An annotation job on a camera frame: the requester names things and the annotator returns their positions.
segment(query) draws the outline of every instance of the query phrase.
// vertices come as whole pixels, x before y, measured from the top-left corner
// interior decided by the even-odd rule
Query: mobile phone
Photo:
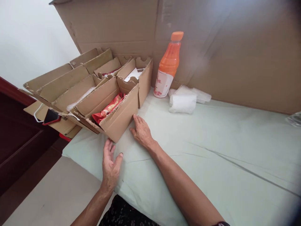
[[[44,122],[43,122],[43,125],[46,126],[46,125],[52,124],[54,122],[58,122],[60,119],[61,119],[61,116],[58,113],[56,113],[55,111],[53,111],[51,109],[48,109],[47,114],[44,119]]]

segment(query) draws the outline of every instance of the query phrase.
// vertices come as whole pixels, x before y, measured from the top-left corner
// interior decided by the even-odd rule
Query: orange bottle
[[[179,66],[179,52],[181,40],[184,32],[176,31],[172,33],[171,42],[160,61],[159,70],[154,90],[154,96],[158,98],[166,97],[172,84],[172,80]]]

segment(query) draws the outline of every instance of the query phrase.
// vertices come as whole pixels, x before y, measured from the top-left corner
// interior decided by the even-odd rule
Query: bottle label
[[[166,97],[172,84],[173,76],[158,70],[154,95],[156,97]]]

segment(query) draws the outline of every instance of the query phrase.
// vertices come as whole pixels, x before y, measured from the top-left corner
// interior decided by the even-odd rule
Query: charging cable
[[[44,122],[44,120],[43,121],[39,121],[38,119],[37,119],[37,117],[35,116],[36,115],[36,113],[40,110],[40,108],[42,107],[42,105],[43,104],[41,104],[40,106],[39,106],[39,108],[34,112],[34,118],[35,118],[35,120],[37,121],[37,122]]]

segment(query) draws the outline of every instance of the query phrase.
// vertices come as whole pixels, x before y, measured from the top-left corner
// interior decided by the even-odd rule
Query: red phone case
[[[43,126],[46,126],[46,125],[52,124],[54,122],[60,121],[60,119],[61,119],[61,116],[59,116],[59,118],[54,120],[54,121],[51,121],[51,122],[48,122],[48,123],[43,123]]]

